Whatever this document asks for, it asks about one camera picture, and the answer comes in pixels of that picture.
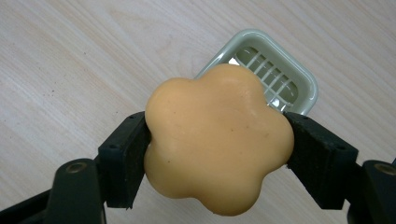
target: wooden table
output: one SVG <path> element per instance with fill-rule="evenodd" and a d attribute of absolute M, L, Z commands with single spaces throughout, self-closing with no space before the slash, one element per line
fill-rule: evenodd
<path fill-rule="evenodd" d="M 195 77 L 238 31 L 257 28 L 317 79 L 309 117 L 359 151 L 396 157 L 396 3 L 377 1 L 2 1 L 0 209 L 52 184 L 67 161 L 93 158 L 169 77 Z M 133 210 L 108 223 L 347 223 L 318 208 L 291 170 L 264 179 L 245 214 L 219 217 L 171 200 L 145 178 Z"/>

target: soap dish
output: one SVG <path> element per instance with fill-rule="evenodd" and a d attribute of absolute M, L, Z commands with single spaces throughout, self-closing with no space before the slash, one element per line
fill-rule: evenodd
<path fill-rule="evenodd" d="M 279 112 L 306 115 L 318 99 L 314 76 L 260 30 L 248 29 L 236 34 L 195 78 L 220 63 L 238 64 L 251 70 L 264 86 L 267 104 Z"/>

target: wood grain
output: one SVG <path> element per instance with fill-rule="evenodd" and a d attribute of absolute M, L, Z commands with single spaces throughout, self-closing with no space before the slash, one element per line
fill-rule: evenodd
<path fill-rule="evenodd" d="M 0 209 L 49 189 L 169 77 L 194 77 L 238 31 L 257 28 L 316 77 L 309 116 L 359 151 L 396 157 L 396 3 L 375 1 L 1 1 Z M 347 223 L 292 172 L 263 182 L 255 206 L 218 217 L 144 179 L 134 209 L 108 223 Z"/>

